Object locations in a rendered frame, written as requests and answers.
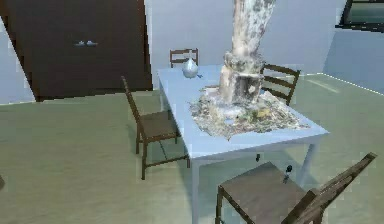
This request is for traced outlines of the pale blue table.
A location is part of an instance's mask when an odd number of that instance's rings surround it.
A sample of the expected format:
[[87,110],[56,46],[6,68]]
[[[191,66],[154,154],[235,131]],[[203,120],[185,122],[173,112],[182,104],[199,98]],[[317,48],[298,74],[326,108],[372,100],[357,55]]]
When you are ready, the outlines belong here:
[[254,157],[261,152],[282,151],[295,145],[306,144],[308,151],[296,182],[302,185],[310,169],[312,157],[322,137],[328,131],[302,114],[297,117],[308,124],[307,129],[280,129],[267,133],[244,133],[227,140],[212,137],[201,131],[189,111],[190,102],[200,97],[200,90],[219,82],[220,67],[206,65],[199,68],[197,78],[188,79],[179,68],[157,71],[162,93],[161,106],[169,107],[183,138],[192,169],[192,224],[199,224],[199,178],[200,167],[242,157]]

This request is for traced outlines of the brown wooden chair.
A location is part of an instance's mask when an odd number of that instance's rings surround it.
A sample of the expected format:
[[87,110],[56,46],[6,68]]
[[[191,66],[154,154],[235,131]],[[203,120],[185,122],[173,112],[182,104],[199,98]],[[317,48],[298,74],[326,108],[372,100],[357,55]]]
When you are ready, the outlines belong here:
[[246,224],[322,224],[327,207],[377,157],[366,154],[321,188],[304,190],[285,171],[267,162],[218,186],[215,224],[222,219],[222,203],[228,201]]
[[176,64],[183,64],[189,59],[192,59],[196,64],[199,64],[199,50],[197,48],[186,48],[169,51],[169,63],[171,67],[174,67]]
[[[132,111],[133,117],[136,122],[136,153],[139,153],[140,145],[143,145],[143,155],[141,162],[141,179],[144,180],[146,177],[146,169],[149,167],[158,166],[161,164],[166,164],[174,162],[177,160],[186,160],[187,167],[191,166],[190,157],[188,153],[185,153],[183,156],[168,158],[162,140],[175,139],[175,142],[178,142],[178,138],[181,136],[176,121],[171,115],[170,111],[160,111],[149,114],[141,115],[136,106],[132,92],[129,89],[127,80],[124,76],[121,77],[121,80],[124,85],[125,95],[129,104],[129,108]],[[164,160],[154,163],[147,162],[148,156],[148,145],[153,142],[158,142],[160,148],[165,157]]]
[[[272,76],[265,75],[264,74],[265,70],[272,70],[272,71],[275,71],[275,72],[280,72],[280,73],[291,75],[293,77],[293,81],[292,82],[288,82],[288,81],[279,79],[277,77],[272,77]],[[300,70],[293,70],[291,68],[287,68],[287,67],[283,67],[283,66],[279,66],[279,65],[274,65],[274,64],[265,64],[263,66],[263,68],[261,69],[261,74],[264,76],[264,80],[266,82],[270,82],[270,83],[273,83],[273,84],[276,84],[276,85],[279,85],[279,86],[286,87],[286,88],[289,89],[289,92],[287,94],[285,94],[283,92],[280,92],[278,90],[274,90],[274,89],[272,89],[270,87],[265,87],[265,86],[262,86],[261,89],[264,90],[264,91],[270,92],[275,97],[284,99],[286,105],[289,106],[290,102],[292,100],[293,94],[295,92],[295,88],[296,88],[296,85],[297,85],[300,73],[301,73]]]

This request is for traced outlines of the pale grey round vase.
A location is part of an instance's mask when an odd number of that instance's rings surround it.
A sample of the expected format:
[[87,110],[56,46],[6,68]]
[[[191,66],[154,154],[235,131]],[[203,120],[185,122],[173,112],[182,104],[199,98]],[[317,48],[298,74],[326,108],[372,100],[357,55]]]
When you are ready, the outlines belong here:
[[182,72],[186,78],[195,78],[198,74],[198,65],[192,58],[192,51],[189,51],[189,57],[184,63]]

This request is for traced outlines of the dark brown cupboard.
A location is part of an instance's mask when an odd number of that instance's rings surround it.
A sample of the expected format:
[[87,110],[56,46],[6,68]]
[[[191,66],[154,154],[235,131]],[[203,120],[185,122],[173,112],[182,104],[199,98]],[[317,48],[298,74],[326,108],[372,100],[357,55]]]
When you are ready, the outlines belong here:
[[0,0],[36,101],[153,88],[144,0]]

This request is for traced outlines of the dark framed window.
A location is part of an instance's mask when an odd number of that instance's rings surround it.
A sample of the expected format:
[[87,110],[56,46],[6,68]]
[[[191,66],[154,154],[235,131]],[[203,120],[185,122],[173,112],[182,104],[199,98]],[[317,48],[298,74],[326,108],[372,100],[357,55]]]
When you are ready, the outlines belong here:
[[384,0],[346,0],[335,27],[384,33]]

